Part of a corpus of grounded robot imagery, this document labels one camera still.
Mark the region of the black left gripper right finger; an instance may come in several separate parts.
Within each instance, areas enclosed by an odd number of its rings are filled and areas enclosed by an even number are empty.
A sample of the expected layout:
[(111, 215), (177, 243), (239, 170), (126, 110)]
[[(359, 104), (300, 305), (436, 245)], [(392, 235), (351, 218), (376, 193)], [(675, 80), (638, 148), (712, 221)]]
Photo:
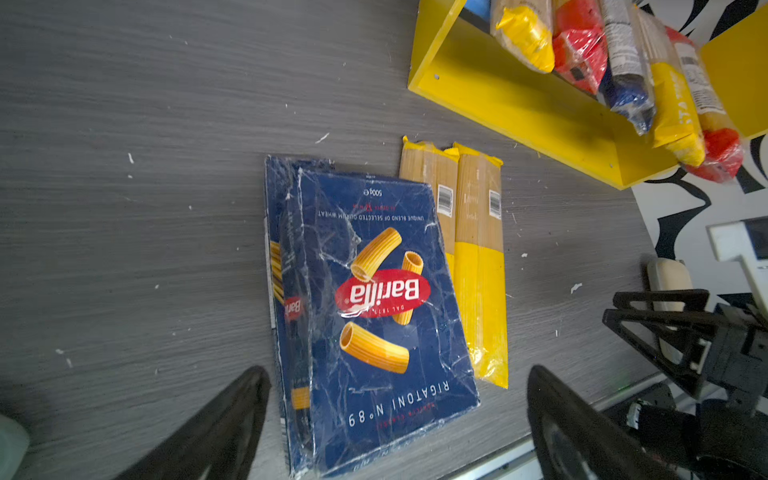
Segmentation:
[(542, 365), (527, 380), (528, 420), (545, 479), (676, 479), (618, 425)]

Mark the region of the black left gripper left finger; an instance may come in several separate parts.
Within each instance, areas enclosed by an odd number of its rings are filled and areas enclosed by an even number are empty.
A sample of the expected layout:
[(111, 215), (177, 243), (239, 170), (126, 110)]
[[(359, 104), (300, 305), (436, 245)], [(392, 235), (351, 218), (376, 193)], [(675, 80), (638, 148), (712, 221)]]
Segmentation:
[(246, 369), (120, 479), (246, 479), (265, 424), (271, 382)]

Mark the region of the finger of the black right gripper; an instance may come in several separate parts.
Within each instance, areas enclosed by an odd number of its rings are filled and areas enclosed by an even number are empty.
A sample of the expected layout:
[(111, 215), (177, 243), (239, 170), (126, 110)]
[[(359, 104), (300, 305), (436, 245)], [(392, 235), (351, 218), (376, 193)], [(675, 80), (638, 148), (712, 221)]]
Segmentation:
[(705, 328), (683, 312), (608, 309), (602, 322), (689, 396), (698, 399), (705, 380), (699, 364), (705, 356)]
[(617, 292), (612, 302), (618, 309), (632, 309), (635, 303), (643, 303), (659, 307), (660, 311), (703, 312), (709, 296), (710, 293), (704, 289)]

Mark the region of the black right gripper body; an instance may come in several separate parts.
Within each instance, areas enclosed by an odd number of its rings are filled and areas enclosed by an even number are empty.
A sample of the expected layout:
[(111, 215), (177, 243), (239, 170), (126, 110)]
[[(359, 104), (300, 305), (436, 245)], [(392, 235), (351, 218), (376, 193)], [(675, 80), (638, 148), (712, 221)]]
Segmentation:
[(757, 408), (767, 397), (767, 319), (754, 307), (718, 304), (714, 337), (697, 366), (702, 385), (727, 392), (728, 408)]

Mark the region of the small red spaghetti bag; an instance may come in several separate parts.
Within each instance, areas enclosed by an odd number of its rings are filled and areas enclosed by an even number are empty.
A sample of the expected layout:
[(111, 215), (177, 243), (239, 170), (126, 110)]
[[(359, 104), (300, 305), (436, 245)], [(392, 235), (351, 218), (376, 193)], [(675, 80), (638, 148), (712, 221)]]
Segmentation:
[(706, 147), (700, 166), (683, 168), (708, 181), (729, 182), (737, 176), (744, 160), (741, 135), (713, 88), (699, 49), (678, 31), (667, 27), (666, 32), (692, 94)]

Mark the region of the yellow spaghetti bag front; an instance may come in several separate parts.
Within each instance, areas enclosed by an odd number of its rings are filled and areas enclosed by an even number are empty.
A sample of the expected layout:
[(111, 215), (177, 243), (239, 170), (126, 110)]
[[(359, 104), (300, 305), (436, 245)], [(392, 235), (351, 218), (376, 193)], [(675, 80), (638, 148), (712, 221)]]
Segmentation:
[(652, 146), (671, 152), (679, 163), (698, 167), (705, 160), (705, 141), (677, 52), (658, 19), (637, 7), (633, 13), (653, 80)]

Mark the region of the blue Barilla pasta box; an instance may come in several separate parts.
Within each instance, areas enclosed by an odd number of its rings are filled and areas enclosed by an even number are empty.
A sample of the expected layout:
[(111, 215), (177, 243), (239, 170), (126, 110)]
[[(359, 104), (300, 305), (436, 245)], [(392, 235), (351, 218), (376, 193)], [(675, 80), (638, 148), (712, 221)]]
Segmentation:
[(293, 390), (320, 476), (479, 405), (430, 186), (300, 168), (283, 218)]

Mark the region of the clear white label spaghetti bag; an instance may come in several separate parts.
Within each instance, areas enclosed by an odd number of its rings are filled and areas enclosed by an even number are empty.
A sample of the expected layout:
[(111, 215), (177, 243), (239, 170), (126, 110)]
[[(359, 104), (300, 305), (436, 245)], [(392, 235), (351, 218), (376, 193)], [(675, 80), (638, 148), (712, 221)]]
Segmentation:
[(649, 133), (655, 115), (650, 65), (635, 29), (630, 1), (601, 0), (608, 68), (600, 85), (605, 105), (623, 116), (639, 136)]

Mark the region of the yellow spaghetti bag back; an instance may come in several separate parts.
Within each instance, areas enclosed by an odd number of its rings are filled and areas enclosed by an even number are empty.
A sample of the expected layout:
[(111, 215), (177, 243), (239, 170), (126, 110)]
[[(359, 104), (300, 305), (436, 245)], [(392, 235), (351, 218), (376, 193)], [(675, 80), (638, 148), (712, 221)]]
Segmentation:
[(456, 143), (454, 288), (475, 377), (509, 387), (503, 162)]

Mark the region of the long red spaghetti bag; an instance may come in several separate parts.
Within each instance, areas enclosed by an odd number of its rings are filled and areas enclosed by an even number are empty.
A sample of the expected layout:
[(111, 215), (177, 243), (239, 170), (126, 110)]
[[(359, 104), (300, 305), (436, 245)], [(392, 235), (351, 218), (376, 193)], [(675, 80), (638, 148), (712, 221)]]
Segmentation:
[(553, 1), (553, 9), (554, 70), (572, 86), (596, 96), (608, 67), (599, 2)]

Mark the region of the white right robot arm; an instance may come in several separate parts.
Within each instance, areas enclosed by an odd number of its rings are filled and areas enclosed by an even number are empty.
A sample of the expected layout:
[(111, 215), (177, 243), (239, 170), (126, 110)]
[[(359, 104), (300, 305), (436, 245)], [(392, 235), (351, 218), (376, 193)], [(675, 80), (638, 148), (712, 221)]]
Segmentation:
[(636, 402), (642, 447), (700, 479), (764, 479), (767, 316), (757, 306), (705, 307), (702, 289), (618, 292), (603, 323), (696, 400), (692, 414)]

